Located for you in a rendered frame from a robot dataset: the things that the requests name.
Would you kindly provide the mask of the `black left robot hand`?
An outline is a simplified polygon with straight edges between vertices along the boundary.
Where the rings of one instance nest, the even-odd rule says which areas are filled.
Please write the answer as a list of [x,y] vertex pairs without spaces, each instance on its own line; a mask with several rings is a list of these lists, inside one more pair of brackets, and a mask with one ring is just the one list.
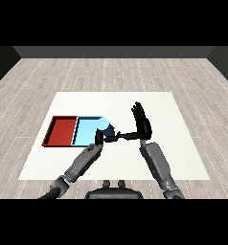
[[117,142],[119,139],[120,134],[117,134],[116,136],[108,136],[104,137],[102,132],[97,129],[96,135],[95,135],[95,145],[103,145],[104,143],[112,143]]

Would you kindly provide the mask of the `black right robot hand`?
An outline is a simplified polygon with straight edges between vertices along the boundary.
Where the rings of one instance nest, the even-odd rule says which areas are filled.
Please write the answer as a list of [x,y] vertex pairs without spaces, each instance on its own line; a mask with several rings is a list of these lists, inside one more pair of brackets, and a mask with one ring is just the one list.
[[126,140],[149,140],[152,135],[151,124],[145,114],[142,104],[136,101],[131,108],[131,111],[136,122],[137,131],[125,134],[119,132],[117,134],[117,138],[123,138]]

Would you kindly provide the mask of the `small blue can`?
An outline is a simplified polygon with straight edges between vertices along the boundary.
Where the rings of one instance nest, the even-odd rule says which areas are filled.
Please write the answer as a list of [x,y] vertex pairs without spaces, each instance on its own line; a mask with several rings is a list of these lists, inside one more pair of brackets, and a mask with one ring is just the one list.
[[99,118],[97,121],[97,128],[105,137],[112,137],[115,135],[114,127],[107,118]]

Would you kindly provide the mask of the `light blue shallow open box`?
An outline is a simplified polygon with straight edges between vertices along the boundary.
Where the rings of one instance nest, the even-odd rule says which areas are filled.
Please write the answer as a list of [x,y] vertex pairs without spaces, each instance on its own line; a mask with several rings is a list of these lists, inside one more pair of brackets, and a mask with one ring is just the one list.
[[95,143],[100,116],[79,116],[72,136],[72,147],[85,147]]

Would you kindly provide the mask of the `red shallow open box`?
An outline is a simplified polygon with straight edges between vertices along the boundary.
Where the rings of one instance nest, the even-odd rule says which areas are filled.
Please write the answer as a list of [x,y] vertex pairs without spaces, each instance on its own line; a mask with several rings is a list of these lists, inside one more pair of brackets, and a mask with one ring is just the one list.
[[44,147],[70,147],[77,116],[53,116],[42,142]]

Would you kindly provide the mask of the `dark grey robot body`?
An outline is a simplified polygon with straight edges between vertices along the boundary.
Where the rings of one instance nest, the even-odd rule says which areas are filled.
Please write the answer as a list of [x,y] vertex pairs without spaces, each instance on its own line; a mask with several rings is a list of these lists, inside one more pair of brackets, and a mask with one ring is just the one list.
[[118,181],[117,188],[110,187],[110,181],[104,180],[100,189],[88,191],[85,199],[143,199],[143,195],[138,190],[128,189],[124,180]]

